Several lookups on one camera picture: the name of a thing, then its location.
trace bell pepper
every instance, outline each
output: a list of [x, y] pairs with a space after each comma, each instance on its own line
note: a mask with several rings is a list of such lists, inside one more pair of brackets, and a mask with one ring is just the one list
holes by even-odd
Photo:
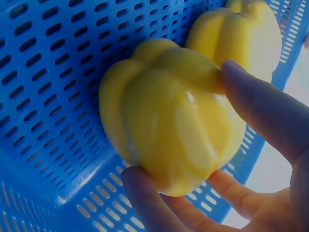
[[250, 74], [271, 82], [282, 46], [272, 10], [262, 0], [230, 0], [225, 7], [202, 14], [193, 24], [185, 47], [219, 66], [232, 59]]
[[219, 75], [219, 67], [203, 55], [152, 39], [101, 81], [100, 116], [111, 144], [166, 195], [193, 191], [241, 144], [246, 123]]

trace blue plastic crate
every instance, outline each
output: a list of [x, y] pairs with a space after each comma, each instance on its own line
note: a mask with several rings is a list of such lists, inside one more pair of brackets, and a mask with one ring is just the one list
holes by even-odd
[[[305, 0], [267, 1], [283, 50], [283, 89], [309, 23]], [[120, 181], [125, 168], [98, 113], [98, 84], [137, 44], [183, 44], [194, 20], [225, 0], [0, 1], [0, 232], [143, 231]], [[264, 144], [248, 127], [224, 167], [244, 183]], [[228, 204], [205, 182], [189, 195], [221, 221]]]

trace basket hole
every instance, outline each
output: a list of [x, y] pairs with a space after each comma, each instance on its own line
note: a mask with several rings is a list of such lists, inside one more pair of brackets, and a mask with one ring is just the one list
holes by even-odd
[[28, 10], [28, 5], [26, 3], [19, 5], [15, 8], [13, 8], [10, 12], [10, 19], [15, 19], [18, 16], [22, 15], [23, 13], [25, 13]]
[[60, 78], [63, 78], [67, 75], [69, 75], [71, 72], [73, 71], [73, 67], [69, 67], [68, 69], [66, 69], [65, 71], [63, 71], [61, 74], [60, 74]]
[[125, 224], [125, 229], [129, 232], [137, 232], [136, 229], [134, 229], [132, 226], [130, 226], [129, 224]]
[[90, 123], [90, 120], [86, 121], [83, 125], [81, 125], [81, 129], [85, 128]]
[[109, 199], [110, 195], [101, 187], [101, 186], [97, 186], [97, 191], [105, 198], [105, 199]]
[[141, 27], [139, 27], [139, 28], [137, 28], [137, 29], [135, 30], [135, 34], [138, 34], [138, 33], [142, 32], [143, 30], [144, 30], [144, 27], [141, 26]]
[[84, 73], [84, 77], [89, 76], [91, 73], [93, 73], [96, 70], [96, 67], [91, 67]]
[[25, 136], [21, 136], [19, 139], [17, 139], [17, 140], [13, 143], [14, 147], [20, 146], [25, 140], [26, 140]]
[[129, 46], [125, 46], [124, 48], [122, 48], [122, 49], [120, 50], [120, 53], [124, 53], [124, 52], [128, 51], [129, 49], [130, 49]]
[[77, 31], [75, 31], [74, 37], [77, 38], [77, 37], [79, 37], [79, 36], [85, 34], [87, 31], [88, 31], [88, 27], [87, 27], [87, 26], [84, 26], [84, 27], [78, 29]]
[[54, 42], [51, 46], [50, 46], [50, 51], [55, 51], [58, 48], [60, 48], [61, 46], [63, 46], [65, 44], [65, 40], [64, 39], [60, 39], [56, 42]]
[[111, 173], [110, 174], [110, 177], [112, 178], [112, 180], [117, 184], [117, 185], [122, 185], [122, 182], [121, 180], [114, 174], [114, 173]]
[[2, 79], [2, 84], [3, 85], [7, 85], [9, 84], [11, 81], [13, 81], [16, 77], [17, 77], [18, 73], [16, 70], [10, 72], [9, 74], [7, 74], [3, 79]]
[[70, 98], [69, 98], [69, 102], [73, 101], [74, 99], [76, 99], [78, 96], [80, 95], [80, 92], [76, 92], [74, 93]]
[[38, 71], [36, 74], [33, 75], [33, 77], [31, 78], [32, 81], [37, 81], [39, 80], [41, 77], [43, 77], [45, 74], [47, 73], [47, 69], [41, 69], [40, 71]]
[[95, 6], [95, 12], [96, 13], [101, 12], [101, 11], [107, 9], [107, 7], [108, 7], [107, 2], [100, 3], [100, 4]]
[[37, 162], [35, 165], [34, 165], [34, 168], [38, 168], [42, 165], [43, 163], [43, 160], [40, 160], [39, 162]]
[[98, 79], [90, 81], [89, 84], [87, 85], [87, 88], [91, 88], [96, 82], [98, 82]]
[[100, 27], [100, 26], [106, 24], [108, 21], [109, 21], [109, 17], [108, 16], [105, 16], [105, 17], [99, 19], [97, 21], [97, 27]]
[[107, 36], [109, 36], [110, 33], [111, 33], [111, 32], [110, 32], [109, 30], [107, 30], [107, 31], [101, 33], [101, 34], [98, 36], [98, 39], [99, 39], [99, 40], [103, 40], [103, 39], [105, 39]]
[[97, 208], [88, 199], [85, 198], [84, 203], [91, 211], [93, 212], [97, 211]]
[[90, 40], [88, 40], [88, 41], [82, 43], [81, 45], [79, 45], [78, 48], [77, 48], [77, 51], [81, 52], [81, 51], [85, 50], [89, 46], [90, 46]]
[[65, 140], [64, 140], [64, 142], [68, 142], [68, 141], [70, 141], [72, 138], [74, 138], [75, 137], [75, 134], [74, 133], [72, 133], [72, 134], [70, 134]]
[[85, 156], [85, 153], [82, 153], [79, 157], [77, 157], [77, 161], [80, 161]]
[[32, 128], [31, 128], [31, 132], [35, 132], [37, 131], [39, 128], [41, 128], [44, 125], [43, 121], [39, 121], [38, 123], [36, 123]]
[[67, 59], [69, 59], [68, 53], [66, 53], [66, 54], [62, 55], [61, 57], [59, 57], [58, 59], [56, 59], [55, 65], [59, 65], [59, 64], [63, 63], [64, 61], [66, 61]]
[[71, 125], [67, 125], [65, 128], [63, 128], [61, 131], [60, 131], [60, 134], [63, 135], [65, 134], [66, 132], [68, 132], [68, 130], [71, 128]]
[[78, 110], [83, 104], [84, 104], [83, 101], [80, 102], [80, 103], [78, 103], [78, 104], [73, 108], [73, 112], [76, 111], [76, 110]]
[[135, 17], [135, 19], [134, 19], [134, 22], [140, 22], [141, 20], [143, 20], [144, 19], [144, 15], [143, 14], [141, 14], [141, 15], [139, 15], [139, 16], [137, 16], [137, 17]]
[[101, 48], [101, 52], [105, 52], [112, 47], [112, 44], [109, 43]]
[[150, 11], [149, 15], [152, 16], [152, 15], [155, 15], [156, 13], [158, 13], [158, 9], [154, 9], [154, 10]]
[[78, 145], [78, 140], [76, 140], [73, 144], [69, 146], [69, 150], [72, 150], [77, 145]]
[[221, 198], [221, 196], [213, 188], [211, 189], [211, 193], [215, 195], [217, 198]]
[[0, 38], [0, 48], [3, 48], [4, 45], [5, 45], [5, 39]]
[[88, 143], [88, 144], [91, 143], [95, 138], [96, 138], [96, 136], [93, 135], [90, 139], [88, 139], [87, 143]]
[[149, 37], [155, 36], [158, 33], [157, 30], [150, 32]]
[[66, 86], [64, 86], [64, 90], [68, 90], [70, 88], [72, 88], [74, 85], [76, 84], [76, 80], [72, 80], [70, 83], [68, 83]]
[[95, 193], [91, 192], [90, 196], [98, 205], [103, 205], [103, 201]]
[[42, 170], [40, 171], [40, 174], [44, 174], [47, 170], [49, 169], [49, 166], [45, 166], [44, 168], [42, 168]]
[[45, 138], [48, 134], [49, 134], [48, 130], [44, 131], [42, 134], [40, 134], [38, 136], [37, 140], [41, 140], [41, 139]]
[[117, 172], [118, 172], [119, 174], [121, 174], [122, 171], [123, 171], [123, 169], [122, 169], [121, 167], [119, 167], [119, 166], [116, 168], [116, 170], [117, 170]]
[[55, 162], [58, 162], [59, 160], [61, 160], [64, 157], [64, 154], [61, 153], [59, 156], [57, 156], [54, 160]]
[[4, 185], [2, 185], [2, 191], [3, 191], [3, 195], [4, 195], [4, 198], [5, 198], [6, 204], [7, 204], [9, 207], [11, 207], [10, 201], [9, 201], [9, 198], [8, 198], [8, 194], [7, 194], [7, 192], [6, 192], [6, 189], [5, 189], [5, 186], [4, 186]]
[[53, 156], [55, 153], [57, 153], [60, 150], [60, 147], [56, 146], [53, 150], [49, 152], [50, 156]]
[[126, 0], [115, 0], [116, 4], [121, 4], [121, 3], [124, 3], [124, 2], [126, 2]]
[[5, 212], [2, 212], [2, 217], [3, 217], [4, 224], [5, 224], [5, 226], [6, 226], [7, 231], [11, 232], [12, 229], [11, 229], [11, 227], [10, 227], [10, 224], [9, 224], [9, 221], [8, 221], [8, 219], [7, 219], [7, 216], [6, 216], [6, 213], [5, 213]]
[[128, 38], [129, 38], [129, 34], [125, 34], [125, 35], [123, 35], [123, 36], [121, 36], [121, 37], [119, 38], [119, 42], [121, 43], [121, 42], [127, 40]]
[[114, 202], [113, 205], [120, 213], [127, 214], [127, 210], [124, 209], [118, 202]]
[[58, 112], [60, 112], [62, 110], [62, 106], [59, 105], [57, 106], [53, 111], [50, 112], [49, 116], [53, 117], [54, 115], [56, 115]]
[[54, 182], [56, 182], [58, 179], [59, 179], [59, 177], [58, 177], [58, 176], [55, 176], [55, 177], [50, 181], [50, 183], [54, 183]]
[[131, 217], [131, 221], [137, 225], [140, 229], [145, 229], [145, 226], [143, 225], [143, 223], [138, 220], [136, 217]]
[[125, 16], [126, 14], [127, 14], [127, 9], [122, 9], [122, 10], [117, 12], [116, 16], [117, 16], [117, 18], [120, 18], [122, 16]]
[[67, 119], [66, 116], [61, 117], [61, 118], [55, 123], [55, 126], [60, 125], [60, 124], [63, 123], [66, 119]]
[[120, 200], [121, 200], [124, 204], [126, 204], [128, 207], [132, 208], [131, 202], [129, 201], [129, 199], [128, 199], [126, 196], [121, 195], [121, 196], [120, 196]]
[[43, 105], [48, 106], [51, 102], [53, 102], [57, 98], [56, 94], [53, 94], [51, 97], [49, 97], [46, 101], [44, 101]]
[[54, 174], [54, 171], [51, 171], [45, 178], [48, 179]]
[[107, 230], [97, 221], [93, 222], [93, 225], [98, 229], [100, 232], [107, 232]]
[[49, 10], [45, 11], [43, 14], [42, 14], [42, 19], [43, 20], [46, 20], [54, 15], [56, 15], [57, 13], [59, 12], [59, 8], [57, 6], [53, 7], [53, 8], [50, 8]]
[[26, 67], [28, 68], [31, 67], [32, 65], [37, 63], [41, 58], [42, 58], [42, 55], [40, 53], [35, 54], [33, 57], [31, 57], [30, 59], [26, 61]]
[[44, 148], [48, 148], [48, 147], [50, 147], [54, 142], [55, 142], [54, 139], [50, 139], [47, 143], [45, 143], [45, 144], [43, 145], [43, 147], [44, 147]]
[[19, 36], [22, 33], [24, 33], [25, 31], [29, 30], [31, 27], [32, 27], [32, 22], [31, 21], [27, 21], [27, 22], [23, 23], [22, 25], [18, 26], [14, 30], [14, 35], [15, 36]]
[[8, 132], [6, 132], [5, 137], [10, 138], [18, 131], [18, 127], [14, 126], [12, 127]]
[[46, 83], [38, 90], [38, 94], [43, 94], [46, 90], [48, 90], [52, 86], [51, 82]]
[[206, 209], [208, 212], [211, 212], [211, 211], [212, 211], [212, 208], [211, 208], [209, 205], [207, 205], [205, 202], [202, 202], [202, 203], [201, 203], [201, 206], [202, 206], [204, 209]]
[[28, 162], [32, 162], [35, 158], [37, 158], [37, 156], [38, 156], [37, 152], [33, 153], [33, 155], [28, 158]]
[[140, 2], [140, 3], [138, 3], [138, 4], [136, 4], [136, 5], [134, 6], [134, 10], [137, 11], [137, 10], [141, 9], [143, 6], [144, 6], [144, 3], [143, 3], [143, 2]]
[[114, 224], [105, 216], [101, 215], [100, 219], [110, 228], [114, 227]]
[[150, 24], [149, 24], [149, 26], [152, 27], [152, 26], [156, 25], [157, 22], [158, 22], [157, 20], [151, 21]]
[[61, 23], [57, 23], [50, 28], [48, 28], [45, 32], [46, 36], [51, 36], [52, 34], [55, 34], [57, 31], [61, 29]]
[[130, 165], [128, 162], [126, 162], [126, 161], [123, 161], [123, 164], [124, 164], [124, 166], [126, 166], [127, 168], [131, 166], [131, 165]]
[[13, 193], [12, 190], [11, 190], [11, 198], [12, 198], [12, 201], [13, 201], [13, 204], [14, 204], [15, 209], [19, 212], [19, 208], [18, 208], [18, 206], [17, 206], [17, 201], [16, 201], [16, 199], [15, 199], [15, 196], [14, 196], [14, 193]]
[[69, 3], [68, 3], [68, 6], [69, 7], [74, 7], [74, 6], [77, 6], [81, 3], [83, 3], [84, 0], [70, 0]]
[[83, 59], [81, 60], [81, 64], [83, 65], [83, 64], [86, 64], [87, 62], [91, 61], [91, 60], [92, 60], [92, 57], [93, 57], [92, 54], [86, 56], [85, 58], [83, 58]]
[[77, 13], [77, 14], [72, 16], [71, 22], [75, 23], [75, 22], [83, 19], [85, 16], [86, 16], [86, 12], [85, 11], [79, 12], [79, 13]]
[[124, 22], [118, 25], [118, 30], [122, 30], [128, 26], [128, 22]]
[[3, 68], [11, 61], [11, 55], [6, 55], [2, 59], [0, 59], [0, 69]]
[[196, 201], [196, 200], [197, 200], [196, 195], [194, 195], [193, 193], [188, 193], [187, 196], [188, 196], [189, 198], [191, 198], [193, 201]]
[[16, 89], [14, 89], [10, 94], [9, 94], [9, 97], [11, 99], [17, 97], [21, 92], [24, 91], [24, 86], [19, 86], [17, 87]]
[[79, 212], [82, 213], [82, 215], [85, 217], [85, 218], [90, 218], [90, 214], [87, 212], [87, 210], [85, 210], [84, 207], [82, 207], [81, 205], [77, 205], [77, 209]]
[[167, 20], [168, 18], [169, 18], [169, 16], [168, 16], [168, 15], [165, 15], [165, 16], [162, 17], [162, 21], [165, 21], [165, 20]]
[[116, 221], [120, 221], [120, 217], [118, 214], [115, 213], [115, 211], [113, 211], [112, 209], [108, 209], [107, 213], [114, 218]]
[[207, 199], [207, 201], [209, 201], [213, 205], [217, 204], [217, 201], [214, 198], [212, 198], [211, 196], [209, 196], [209, 195], [206, 196], [206, 199]]

